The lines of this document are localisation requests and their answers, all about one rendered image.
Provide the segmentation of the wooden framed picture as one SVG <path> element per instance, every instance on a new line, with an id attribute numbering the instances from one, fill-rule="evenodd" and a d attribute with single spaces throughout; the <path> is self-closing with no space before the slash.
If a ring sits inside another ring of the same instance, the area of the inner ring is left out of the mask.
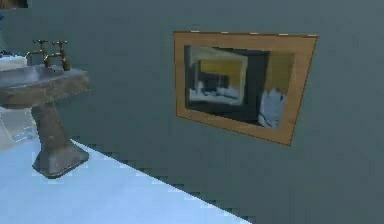
<path id="1" fill-rule="evenodd" d="M 175 31 L 176 115 L 289 146 L 319 36 Z"/>

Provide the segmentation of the brass tap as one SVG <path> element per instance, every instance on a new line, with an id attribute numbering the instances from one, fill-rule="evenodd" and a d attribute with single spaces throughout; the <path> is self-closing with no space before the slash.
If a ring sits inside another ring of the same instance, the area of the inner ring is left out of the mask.
<path id="1" fill-rule="evenodd" d="M 71 66 L 70 66 L 69 61 L 67 59 L 67 55 L 64 51 L 64 46 L 67 44 L 67 41 L 66 40 L 53 41 L 52 44 L 57 45 L 59 48 L 59 51 L 56 53 L 52 53 L 50 55 L 47 55 L 45 57 L 45 59 L 48 60 L 49 58 L 59 57 L 61 59 L 61 65 L 62 65 L 63 70 L 69 71 L 71 69 Z"/>
<path id="2" fill-rule="evenodd" d="M 44 44 L 47 43 L 47 40 L 37 39 L 37 40 L 34 40 L 34 43 L 38 43 L 40 45 L 40 48 L 36 51 L 27 52 L 25 55 L 25 58 L 28 59 L 32 55 L 41 55 L 44 66 L 49 67 L 50 66 L 50 60 L 49 60 L 48 52 L 47 52 L 46 48 L 44 47 Z"/>

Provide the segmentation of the grey pedestal sink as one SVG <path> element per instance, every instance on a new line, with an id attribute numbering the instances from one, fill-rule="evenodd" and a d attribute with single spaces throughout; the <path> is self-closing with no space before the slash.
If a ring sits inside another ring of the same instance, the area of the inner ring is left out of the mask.
<path id="1" fill-rule="evenodd" d="M 48 179 L 59 178 L 89 159 L 65 133 L 55 102 L 90 89 L 88 73 L 43 64 L 0 71 L 0 106 L 31 109 L 41 143 L 32 167 Z"/>

